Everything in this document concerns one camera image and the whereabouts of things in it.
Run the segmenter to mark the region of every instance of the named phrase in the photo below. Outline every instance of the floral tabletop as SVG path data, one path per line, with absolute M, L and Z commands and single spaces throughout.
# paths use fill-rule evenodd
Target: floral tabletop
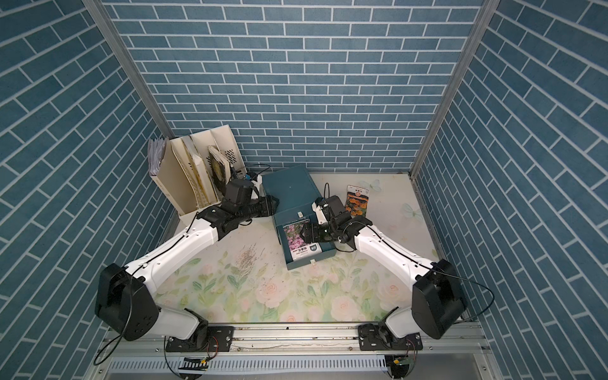
M 367 218 L 404 247 L 437 257 L 406 174 L 311 176 L 321 191 L 329 182 L 332 195 L 342 200 L 347 185 L 369 188 Z M 411 296 L 409 286 L 358 251 L 288 271 L 274 227 L 263 221 L 234 230 L 199 253 L 154 298 L 223 323 L 379 320 L 396 306 L 409 306 Z

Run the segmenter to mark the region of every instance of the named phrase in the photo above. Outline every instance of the red wire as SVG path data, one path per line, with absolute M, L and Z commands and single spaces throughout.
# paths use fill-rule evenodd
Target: red wire
M 212 338 L 215 339 L 215 354 L 213 355 L 213 357 L 211 357 L 211 355 L 209 355 L 209 346 L 211 346 L 211 345 L 207 344 L 207 356 L 209 357 L 209 360 L 215 358 L 218 355 L 218 351 L 219 351 L 218 339 L 215 336 L 212 336 Z
M 412 343 L 411 340 L 408 339 L 407 342 L 412 345 L 412 348 L 414 349 L 414 360 L 416 360 L 416 352 L 418 352 L 418 350 L 416 350 L 416 346 L 414 345 L 414 343 Z

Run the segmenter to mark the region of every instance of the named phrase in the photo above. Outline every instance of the teal storage box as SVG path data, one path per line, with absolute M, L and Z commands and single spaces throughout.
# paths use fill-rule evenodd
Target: teal storage box
M 311 260 L 320 261 L 336 254 L 334 243 L 319 243 L 317 245 L 302 247 L 296 251 L 303 252 L 302 258 L 294 260 L 289 243 L 297 235 L 299 224 L 309 219 L 318 223 L 317 215 L 313 211 L 313 202 L 321 196 L 319 189 L 310 178 L 306 167 L 295 166 L 289 169 L 264 174 L 262 180 L 264 192 L 279 200 L 277 211 L 273 216 L 274 226 L 277 229 L 278 239 L 283 247 L 283 255 L 287 269 L 295 269 L 311 263 Z

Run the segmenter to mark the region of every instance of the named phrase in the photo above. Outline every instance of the blue brick wallpaper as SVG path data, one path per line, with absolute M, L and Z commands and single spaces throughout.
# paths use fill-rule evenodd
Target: blue brick wallpaper
M 418 177 L 505 378 L 608 378 L 607 21 L 502 0 Z
M 157 128 L 80 0 L 0 0 L 0 379 L 83 376 L 100 268 L 159 241 Z
M 482 0 L 107 0 L 178 136 L 246 162 L 407 171 Z

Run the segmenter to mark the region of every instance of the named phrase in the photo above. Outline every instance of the black cable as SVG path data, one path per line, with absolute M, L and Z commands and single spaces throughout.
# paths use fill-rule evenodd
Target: black cable
M 194 224 L 194 220 L 196 219 L 197 216 L 198 216 L 198 212 L 195 214 L 194 218 L 192 219 L 192 222 L 190 222 L 190 225 L 188 226 L 188 229 L 186 230 L 185 234 L 183 234 L 175 243 L 173 243 L 172 246 L 170 246 L 166 250 L 162 251 L 158 255 L 154 256 L 150 260 L 146 261 L 146 264 L 149 263 L 149 262 L 151 262 L 152 260 L 154 260 L 158 256 L 160 256 L 160 255 L 162 255 L 164 253 L 167 253 L 168 250 L 170 250 L 173 247 L 175 247 L 175 245 L 177 245 L 183 239 L 183 237 L 186 234 L 188 234 L 188 231 L 190 231 L 190 228 L 192 228 L 192 224 Z M 114 352 L 114 350 L 116 349 L 116 347 L 118 347 L 118 344 L 120 343 L 120 341 L 122 340 L 122 338 L 125 336 L 126 327 L 129 325 L 129 322 L 131 321 L 131 315 L 133 314 L 133 287 L 132 287 L 133 286 L 133 278 L 135 277 L 135 273 L 137 273 L 137 271 L 139 269 L 142 269 L 142 268 L 143 268 L 143 266 L 140 266 L 137 269 L 135 269 L 135 271 L 131 274 L 131 277 L 129 278 L 129 291 L 130 291 L 130 294 L 129 294 L 129 316 L 126 318 L 125 326 L 122 328 L 122 332 L 120 333 L 119 336 L 115 337 L 114 339 L 112 339 L 111 341 L 109 341 L 108 343 L 106 343 L 106 345 L 103 346 L 102 349 L 99 350 L 99 352 L 97 352 L 97 355 L 95 355 L 95 359 L 93 360 L 93 365 L 100 365 L 101 363 L 103 363 L 106 360 L 108 360 L 108 358 L 110 357 L 110 355 L 112 355 L 112 353 Z M 105 356 L 105 358 L 102 359 L 102 361 L 97 362 L 97 359 L 99 358 L 99 355 L 103 352 L 103 350 L 105 350 L 108 347 L 108 345 L 110 345 L 110 343 L 114 342 L 116 339 L 118 339 L 118 341 L 116 342 L 116 344 L 114 345 L 114 347 L 112 347 L 112 350 Z
M 110 350 L 110 352 L 105 356 L 105 358 L 102 359 L 102 361 L 97 362 L 97 359 L 99 358 L 99 355 L 103 352 L 103 350 L 105 350 L 108 345 L 110 345 L 110 343 L 114 342 L 116 340 L 116 338 L 112 339 L 111 341 L 109 341 L 108 343 L 106 343 L 105 346 L 103 346 L 103 348 L 101 350 L 99 350 L 99 352 L 97 353 L 97 355 L 95 355 L 95 359 L 93 360 L 93 365 L 100 365 L 101 363 L 105 362 L 106 360 L 108 360 L 108 358 L 110 357 L 110 355 L 112 355 L 112 353 L 114 352 L 114 350 L 116 349 L 116 347 L 118 347 L 118 344 L 120 343 L 120 341 L 122 340 L 122 338 L 125 336 L 125 332 L 126 332 L 126 327 L 129 325 L 129 321 L 131 320 L 131 315 L 133 314 L 133 276 L 131 276 L 129 278 L 129 316 L 126 318 L 126 322 L 125 325 L 122 328 L 122 331 L 120 333 L 120 335 L 117 337 L 118 341 L 116 342 L 116 344 L 114 345 L 114 347 L 112 347 L 112 350 Z
M 173 249 L 173 247 L 175 247 L 183 238 L 184 236 L 188 235 L 188 231 L 190 231 L 190 229 L 192 228 L 192 224 L 194 224 L 194 221 L 196 220 L 196 217 L 198 216 L 199 212 L 196 212 L 196 214 L 194 215 L 194 218 L 192 219 L 192 222 L 190 222 L 190 225 L 188 226 L 188 229 L 186 230 L 185 233 L 182 234 L 182 236 L 179 237 L 179 239 L 177 239 L 175 241 L 175 243 L 173 243 L 172 246 L 170 246 L 169 248 L 167 248 L 166 250 L 162 251 L 161 253 L 159 253 L 158 255 L 154 256 L 153 258 L 149 259 L 148 261 L 146 261 L 146 264 L 148 264 L 149 262 L 153 261 L 155 258 L 157 258 L 160 255 L 166 254 L 167 251 Z
M 258 173 L 254 172 L 254 173 L 255 173 L 255 175 L 253 175 L 253 176 L 251 177 L 251 179 L 252 179 L 253 181 L 255 181 L 255 179 L 257 178 L 257 176 L 259 176 L 260 174 L 264 173 L 266 170 L 268 170 L 268 169 L 272 168 L 272 166 L 270 166 L 269 164 L 263 164 L 263 163 L 261 163 L 261 162 L 260 162 L 259 164 L 249 164 L 249 165 L 245 165 L 245 166 L 243 166 L 241 169 L 243 169 L 243 168 L 244 168 L 244 169 L 247 169 L 247 168 L 252 167 L 252 166 L 265 166 L 265 167 L 266 167 L 264 170 L 262 170 L 262 171 L 260 171 L 260 172 L 258 172 Z
M 346 252 L 346 253 L 348 253 L 348 254 L 350 254 L 350 253 L 352 253 L 352 252 L 356 251 L 356 249 L 353 249 L 353 250 L 342 250 L 342 249 L 339 249 L 338 247 L 336 247 L 336 250 L 339 250 L 340 252 Z
M 213 356 L 209 355 L 209 348 L 211 347 L 209 342 L 211 341 L 211 339 L 208 339 L 207 340 L 207 362 L 211 361 L 211 359 L 215 359 L 215 357 L 218 355 L 218 352 L 219 352 L 218 338 L 216 338 L 215 336 L 212 336 L 212 338 L 215 339 L 215 354 Z
M 167 367 L 169 368 L 169 370 L 177 377 L 179 377 L 180 379 L 182 378 L 182 376 L 179 376 L 177 373 L 175 373 L 175 371 L 173 370 L 173 368 L 171 368 L 171 366 L 169 365 L 169 361 L 167 360 L 167 351 L 165 350 L 165 347 L 167 346 L 167 337 L 164 336 L 162 338 L 162 354 L 165 356 L 165 364 L 167 365 Z
M 491 307 L 491 306 L 494 304 L 494 301 L 495 301 L 495 299 L 496 299 L 496 295 L 494 294 L 494 292 L 492 291 L 492 289 L 490 289 L 489 287 L 487 287 L 487 286 L 485 286 L 485 285 L 483 285 L 483 284 L 480 284 L 479 282 L 477 282 L 477 281 L 475 281 L 475 280 L 470 280 L 470 279 L 468 279 L 468 278 L 464 278 L 464 277 L 460 277 L 460 276 L 456 276 L 456 275 L 448 274 L 448 273 L 445 273 L 445 272 L 443 272 L 443 271 L 438 271 L 438 270 L 436 270 L 436 269 L 429 268 L 429 267 L 427 267 L 427 266 L 425 266 L 425 265 L 422 265 L 422 264 L 420 264 L 419 262 L 417 262 L 416 260 L 412 259 L 411 257 L 404 255 L 402 252 L 399 252 L 397 249 L 395 249 L 393 246 L 391 246 L 389 243 L 387 243 L 387 242 L 386 242 L 384 239 L 382 239 L 382 237 L 380 236 L 380 234 L 379 234 L 377 231 L 375 231 L 373 228 L 371 228 L 370 226 L 368 226 L 367 224 L 365 224 L 365 223 L 361 223 L 360 221 L 352 221 L 352 223 L 359 223 L 359 224 L 363 224 L 365 227 L 367 227 L 367 228 L 369 228 L 370 230 L 372 230 L 372 231 L 373 231 L 373 233 L 375 233 L 375 234 L 376 234 L 376 235 L 377 235 L 377 236 L 380 238 L 380 240 L 381 240 L 381 241 L 382 241 L 384 244 L 386 244 L 386 245 L 387 245 L 389 248 L 391 248 L 393 251 L 397 252 L 397 253 L 398 253 L 398 254 L 400 254 L 401 256 L 405 257 L 406 259 L 408 259 L 408 260 L 412 261 L 412 262 L 413 262 L 413 263 L 415 263 L 416 265 L 420 265 L 422 268 L 424 268 L 424 269 L 428 269 L 429 271 L 435 272 L 435 273 L 437 273 L 437 274 L 442 274 L 442 275 L 444 275 L 444 276 L 448 276 L 448 277 L 456 278 L 456 279 L 461 280 L 461 281 L 468 281 L 468 282 L 473 283 L 473 284 L 475 284 L 475 285 L 477 285 L 477 286 L 479 286 L 479 287 L 481 287 L 481 288 L 484 288 L 484 289 L 486 289 L 487 291 L 489 291 L 489 292 L 490 292 L 490 294 L 492 295 L 492 299 L 491 299 L 491 300 L 490 300 L 490 302 L 488 303 L 488 306 L 486 306 L 486 307 L 485 307 L 483 310 L 481 310 L 479 313 L 475 314 L 474 316 L 471 316 L 471 317 L 465 318 L 465 319 L 463 319 L 463 320 L 459 320 L 459 321 L 454 322 L 454 323 L 453 323 L 454 325 L 457 325 L 458 323 L 467 322 L 467 321 L 469 321 L 469 320 L 471 320 L 471 319 L 474 319 L 474 318 L 477 318 L 478 316 L 481 316 L 483 313 L 485 313 L 487 310 L 489 310 L 489 309 L 490 309 L 490 307 Z

